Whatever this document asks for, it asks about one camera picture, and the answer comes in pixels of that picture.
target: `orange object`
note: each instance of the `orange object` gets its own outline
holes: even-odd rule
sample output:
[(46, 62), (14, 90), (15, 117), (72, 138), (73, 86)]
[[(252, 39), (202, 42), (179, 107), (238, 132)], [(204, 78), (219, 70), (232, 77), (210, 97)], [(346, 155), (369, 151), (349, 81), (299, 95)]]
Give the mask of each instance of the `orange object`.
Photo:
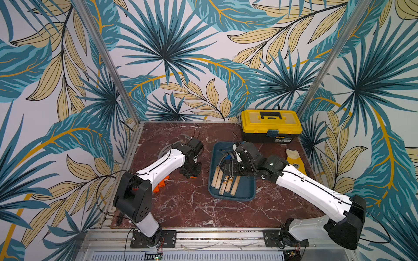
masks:
[(170, 176), (165, 177), (153, 190), (154, 193), (160, 192), (160, 188), (164, 187), (166, 185), (166, 183), (164, 182), (165, 180), (169, 179)]

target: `blue tray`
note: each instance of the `blue tray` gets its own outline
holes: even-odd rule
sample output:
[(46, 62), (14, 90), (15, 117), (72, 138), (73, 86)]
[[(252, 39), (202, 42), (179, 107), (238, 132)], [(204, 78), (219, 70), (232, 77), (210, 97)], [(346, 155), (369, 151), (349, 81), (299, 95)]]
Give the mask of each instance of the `blue tray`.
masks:
[(223, 150), (229, 150), (233, 151), (234, 142), (218, 142), (213, 146), (212, 151), (212, 160), (210, 165), (210, 171), (209, 171), (209, 182), (208, 182), (208, 190), (209, 193), (214, 198), (220, 198), (225, 200), (235, 200), (235, 201), (250, 201), (255, 197), (255, 179), (253, 177), (244, 177), (242, 176), (240, 179), (240, 183), (238, 184), (237, 191), (235, 193), (235, 196), (231, 196), (230, 193), (224, 193), (222, 196), (219, 195), (219, 190), (216, 188), (211, 187), (213, 175), (215, 174), (216, 166), (218, 165), (222, 155), (226, 153), (226, 151)]

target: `tropical leaf wallpaper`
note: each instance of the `tropical leaf wallpaper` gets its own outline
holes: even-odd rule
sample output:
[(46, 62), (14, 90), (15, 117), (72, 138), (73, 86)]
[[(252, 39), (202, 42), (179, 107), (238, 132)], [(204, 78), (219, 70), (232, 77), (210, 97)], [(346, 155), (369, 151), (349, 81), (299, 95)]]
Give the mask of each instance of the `tropical leaf wallpaper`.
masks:
[[(301, 117), (318, 180), (362, 196), (391, 235), (360, 240), (366, 261), (418, 260), (417, 11), (418, 1), (372, 1)], [(372, 217), (362, 237), (388, 240)]]
[[(116, 4), (87, 3), (111, 50)], [(0, 260), (73, 260), (136, 125), (71, 1), (0, 12)]]
[[(141, 120), (237, 121), (247, 108), (292, 108), (357, 2), (115, 1), (107, 25), (118, 29), (103, 39), (119, 39), (108, 48)], [(384, 6), (375, 4), (351, 46)]]

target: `black mounting plate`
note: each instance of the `black mounting plate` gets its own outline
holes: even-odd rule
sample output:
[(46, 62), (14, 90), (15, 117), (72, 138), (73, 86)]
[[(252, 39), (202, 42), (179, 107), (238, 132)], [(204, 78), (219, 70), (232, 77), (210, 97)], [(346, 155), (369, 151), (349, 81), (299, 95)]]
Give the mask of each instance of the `black mounting plate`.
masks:
[[(263, 230), (263, 238), (264, 238), (264, 243), (266, 247), (285, 247), (281, 241), (279, 240), (280, 238), (280, 229), (266, 229)], [(309, 242), (307, 239), (302, 240), (302, 241), (292, 241), (290, 243), (290, 247), (305, 247), (305, 246), (309, 246)]]
[[(161, 231), (161, 241), (164, 239), (164, 248), (174, 248), (176, 246), (177, 231), (176, 230), (163, 230)], [(144, 239), (144, 235), (141, 232), (133, 231), (131, 248), (153, 248), (154, 246), (148, 246), (147, 241)]]

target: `blue palm leaf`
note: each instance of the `blue palm leaf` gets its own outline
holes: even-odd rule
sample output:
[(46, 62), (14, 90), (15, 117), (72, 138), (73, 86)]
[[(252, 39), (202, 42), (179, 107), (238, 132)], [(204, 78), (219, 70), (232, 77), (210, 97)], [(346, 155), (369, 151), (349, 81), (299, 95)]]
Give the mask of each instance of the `blue palm leaf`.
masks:
[[(292, 66), (287, 69), (286, 64), (279, 54), (277, 62), (273, 57), (274, 64), (277, 70), (272, 69), (263, 60), (261, 62), (269, 70), (270, 73), (259, 70), (260, 86), (256, 90), (257, 98), (260, 99), (255, 107), (259, 107), (264, 104), (264, 109), (273, 109), (280, 105), (280, 108), (284, 108), (287, 104), (287, 110), (290, 109), (295, 93), (303, 95), (301, 93), (306, 92), (311, 83), (315, 79), (316, 73), (319, 71), (316, 62), (313, 66), (310, 66), (308, 60), (302, 68), (300, 68), (300, 59), (298, 53), (298, 59), (296, 66), (293, 69)], [(292, 64), (291, 57), (289, 55), (289, 64)]]
[(148, 114), (148, 118), (150, 120), (155, 121), (192, 121), (194, 119), (202, 120), (201, 116), (197, 116), (195, 114), (184, 114), (181, 110), (181, 106), (183, 105), (184, 98), (176, 104), (174, 99), (174, 94), (171, 93), (170, 95), (170, 104), (167, 102), (167, 94), (163, 97), (163, 102), (156, 99), (153, 95), (154, 99), (157, 103), (153, 101), (148, 101), (152, 105), (148, 105), (150, 109), (148, 110), (152, 114)]
[(113, 82), (110, 74), (108, 74), (106, 67), (99, 69), (100, 76), (95, 72), (92, 73), (96, 78), (88, 76), (95, 84), (80, 78), (84, 84), (88, 87), (80, 88), (89, 91), (97, 97), (78, 97), (86, 101), (93, 101), (83, 109), (84, 111), (90, 111), (91, 114), (96, 114), (101, 119), (101, 124), (105, 129), (113, 130), (113, 137), (116, 139), (116, 132), (120, 136), (120, 121), (123, 117), (127, 117), (125, 110), (122, 108), (121, 101), (119, 98), (119, 92), (116, 89), (115, 83)]
[(203, 72), (196, 65), (205, 66), (205, 64), (198, 59), (210, 59), (210, 57), (196, 53), (209, 45), (198, 46), (197, 44), (212, 35), (207, 35), (198, 39), (196, 38), (208, 29), (210, 25), (202, 25), (203, 21), (200, 21), (190, 30), (186, 29), (194, 17), (194, 14), (191, 14), (185, 20), (183, 18), (186, 0), (181, 1), (179, 8), (177, 8), (176, 1), (173, 1), (170, 17), (168, 15), (169, 0), (164, 1), (163, 11), (160, 8), (160, 1), (156, 0), (154, 2), (155, 15), (147, 1), (144, 1), (146, 13), (143, 13), (133, 1), (129, 1), (136, 10), (140, 21), (127, 10), (122, 10), (127, 17), (133, 21), (137, 29), (131, 28), (123, 23), (116, 23), (121, 28), (130, 32), (133, 36), (119, 35), (119, 38), (135, 45), (135, 47), (117, 47), (140, 53), (123, 56), (136, 59), (128, 64), (157, 62), (158, 67), (160, 63), (164, 63), (167, 82), (169, 82), (170, 76), (174, 75), (180, 85), (182, 84), (182, 81), (179, 73), (184, 75), (186, 82), (189, 81), (188, 74), (198, 78), (192, 69)]
[(328, 128), (328, 125), (325, 124), (325, 121), (318, 123), (318, 116), (316, 116), (315, 121), (313, 117), (310, 117), (307, 122), (302, 124), (302, 134), (299, 136), (302, 146), (308, 155), (310, 162), (313, 163), (313, 168), (315, 171), (322, 169), (321, 160), (319, 158), (316, 146), (328, 139), (328, 137), (321, 138), (321, 135)]
[(71, 230), (64, 230), (58, 227), (48, 226), (51, 234), (58, 237), (69, 237), (68, 240), (61, 243), (54, 243), (49, 240), (43, 239), (43, 244), (48, 249), (56, 249), (51, 255), (43, 259), (42, 261), (48, 261), (56, 257), (58, 261), (73, 261), (77, 256), (77, 249), (80, 248), (82, 241), (85, 238), (87, 231), (92, 228), (97, 222), (99, 222), (100, 212), (97, 209), (97, 204), (94, 205), (89, 215), (86, 218), (83, 226), (78, 228), (71, 216), (65, 211), (66, 220)]
[[(28, 13), (30, 13), (32, 15), (32, 17), (35, 18), (37, 20), (37, 22), (49, 34), (48, 30), (44, 26), (44, 23), (38, 17), (38, 14), (34, 12), (35, 10), (37, 12), (39, 12), (39, 14), (42, 15), (43, 19), (45, 19), (48, 23), (50, 23), (53, 26), (53, 28), (55, 28), (55, 30), (58, 32), (58, 28), (52, 22), (50, 16), (54, 17), (57, 21), (59, 21), (59, 20), (53, 14), (53, 12), (51, 12), (49, 10), (49, 8), (45, 5), (45, 3), (42, 0), (20, 0), (20, 1), (13, 1), (13, 0), (11, 0), (9, 3), (20, 14), (20, 16), (27, 22), (27, 24), (30, 25), (30, 27), (32, 27), (33, 30), (35, 30), (36, 32), (38, 30), (36, 30), (36, 28), (34, 27), (33, 22), (29, 21), (29, 18), (27, 17), (27, 14)], [(51, 0), (50, 3), (52, 3), (59, 11), (61, 11), (62, 14), (64, 14), (63, 10), (54, 1)], [(32, 6), (34, 6), (35, 9), (33, 10), (29, 6), (29, 4), (31, 4)], [(6, 5), (6, 3), (4, 2), (4, 0), (0, 0), (0, 12), (2, 13), (3, 18), (4, 18), (5, 22), (6, 22), (7, 30), (8, 30), (8, 33), (9, 33), (9, 41), (12, 41), (13, 35), (14, 35), (13, 34), (13, 31), (16, 30), (16, 29), (13, 28), (12, 19), (11, 19), (11, 16), (10, 16), (10, 13), (13, 13), (14, 11), (11, 10), (11, 12), (9, 12), (9, 8), (10, 8), (10, 6), (9, 5)]]
[(8, 211), (9, 209), (17, 208), (29, 208), (29, 209), (39, 209), (39, 208), (49, 208), (48, 204), (35, 201), (35, 200), (18, 200), (11, 201), (13, 198), (26, 194), (26, 193), (38, 193), (42, 195), (51, 195), (51, 193), (45, 188), (34, 188), (32, 185), (36, 183), (58, 175), (58, 174), (49, 174), (42, 177), (38, 177), (32, 180), (27, 180), (30, 176), (37, 173), (41, 169), (53, 163), (53, 161), (40, 164), (36, 167), (33, 167), (30, 170), (27, 170), (31, 165), (33, 165), (37, 160), (44, 157), (47, 153), (39, 153), (34, 157), (30, 158), (25, 163), (21, 164), (24, 156), (33, 149), (36, 144), (39, 143), (40, 139), (37, 139), (28, 145), (26, 145), (22, 150), (16, 153), (15, 156), (12, 156), (15, 152), (16, 144), (20, 137), (20, 132), (22, 130), (23, 117), (20, 122), (19, 128), (16, 131), (15, 135), (9, 141), (8, 144), (3, 145), (3, 138), (5, 136), (6, 126), (10, 117), (10, 112), (12, 109), (13, 103), (9, 106), (9, 109), (6, 113), (6, 116), (3, 120), (3, 124), (0, 128), (0, 147), (4, 147), (4, 151), (0, 156), (0, 220), (16, 224), (25, 228), (31, 229), (26, 221), (21, 217)]
[(343, 57), (348, 74), (344, 69), (338, 68), (341, 77), (334, 76), (341, 84), (351, 89), (351, 94), (343, 102), (341, 107), (336, 111), (339, 112), (343, 108), (347, 110), (340, 119), (342, 124), (352, 111), (351, 117), (346, 124), (346, 128), (353, 122), (356, 122), (357, 134), (359, 121), (363, 121), (364, 130), (367, 133), (367, 118), (376, 129), (375, 110), (384, 120), (385, 124), (390, 127), (389, 119), (382, 105), (403, 111), (411, 111), (397, 105), (387, 98), (407, 99), (418, 101), (418, 98), (398, 94), (400, 90), (417, 90), (418, 87), (413, 81), (418, 80), (418, 76), (404, 77), (404, 73), (418, 68), (417, 64), (409, 64), (413, 59), (418, 57), (418, 32), (414, 30), (417, 21), (413, 22), (406, 30), (401, 30), (403, 24), (399, 26), (389, 35), (391, 19), (387, 23), (384, 33), (379, 34), (379, 26), (376, 27), (372, 42), (368, 50), (366, 50), (366, 42), (362, 38), (361, 56), (357, 57), (354, 48), (351, 50), (353, 62), (350, 63)]

